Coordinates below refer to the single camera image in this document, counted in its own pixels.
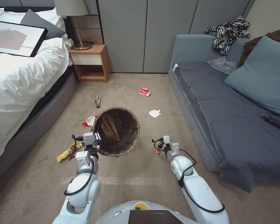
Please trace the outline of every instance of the trash can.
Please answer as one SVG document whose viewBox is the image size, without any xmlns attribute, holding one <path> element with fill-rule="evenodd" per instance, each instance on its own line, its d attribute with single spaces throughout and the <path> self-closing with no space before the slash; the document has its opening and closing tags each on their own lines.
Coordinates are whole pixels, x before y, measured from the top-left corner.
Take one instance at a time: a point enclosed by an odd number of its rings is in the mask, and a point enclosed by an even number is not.
<svg viewBox="0 0 280 224">
<path fill-rule="evenodd" d="M 101 112 L 93 123 L 92 131 L 98 131 L 102 138 L 98 152 L 114 157 L 131 151 L 140 136 L 137 117 L 124 107 L 111 107 Z"/>
</svg>

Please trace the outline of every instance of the white bedding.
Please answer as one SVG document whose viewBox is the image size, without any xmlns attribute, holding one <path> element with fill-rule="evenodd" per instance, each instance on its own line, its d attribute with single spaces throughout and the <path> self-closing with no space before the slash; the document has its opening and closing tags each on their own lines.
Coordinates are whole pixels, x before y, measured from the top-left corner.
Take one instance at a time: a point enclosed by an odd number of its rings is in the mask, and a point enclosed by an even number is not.
<svg viewBox="0 0 280 224">
<path fill-rule="evenodd" d="M 44 40 L 33 58 L 0 54 L 0 156 L 34 105 L 71 65 L 72 40 Z"/>
</svg>

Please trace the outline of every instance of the yellow snack wrapper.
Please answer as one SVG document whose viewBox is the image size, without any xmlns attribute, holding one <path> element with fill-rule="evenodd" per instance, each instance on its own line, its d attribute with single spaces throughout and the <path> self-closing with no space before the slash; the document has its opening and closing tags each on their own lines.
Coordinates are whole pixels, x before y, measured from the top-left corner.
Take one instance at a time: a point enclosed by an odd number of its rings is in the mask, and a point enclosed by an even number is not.
<svg viewBox="0 0 280 224">
<path fill-rule="evenodd" d="M 81 141 L 76 142 L 76 148 L 77 148 L 76 150 L 78 150 L 81 147 L 82 147 L 82 142 Z M 72 144 L 72 146 L 68 150 L 64 151 L 60 156 L 56 157 L 57 162 L 64 160 L 66 157 L 72 154 L 74 152 L 74 149 L 75 149 L 75 144 Z"/>
</svg>

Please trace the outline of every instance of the screwdriver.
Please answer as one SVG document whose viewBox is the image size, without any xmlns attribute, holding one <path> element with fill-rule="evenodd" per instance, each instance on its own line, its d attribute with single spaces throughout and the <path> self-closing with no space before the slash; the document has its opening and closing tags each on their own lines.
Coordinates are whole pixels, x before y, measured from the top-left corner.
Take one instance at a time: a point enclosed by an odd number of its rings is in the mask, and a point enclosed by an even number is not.
<svg viewBox="0 0 280 224">
<path fill-rule="evenodd" d="M 259 114 L 259 115 L 264 119 L 264 121 L 266 121 L 266 122 L 270 123 L 271 125 L 274 125 L 275 127 L 280 129 L 280 121 L 278 121 L 277 119 L 275 119 L 271 116 L 265 116 L 262 114 Z"/>
</svg>

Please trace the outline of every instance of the striped fabric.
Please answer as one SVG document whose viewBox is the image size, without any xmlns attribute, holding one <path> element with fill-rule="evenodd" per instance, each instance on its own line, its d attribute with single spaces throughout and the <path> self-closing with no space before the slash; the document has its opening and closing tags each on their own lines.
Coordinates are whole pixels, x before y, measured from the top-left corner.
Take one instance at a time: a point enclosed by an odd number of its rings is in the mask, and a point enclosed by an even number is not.
<svg viewBox="0 0 280 224">
<path fill-rule="evenodd" d="M 212 26 L 205 30 L 206 34 L 215 36 L 212 46 L 223 55 L 227 55 L 231 45 L 240 38 L 249 38 L 246 30 L 250 24 L 241 16 L 232 22 Z"/>
</svg>

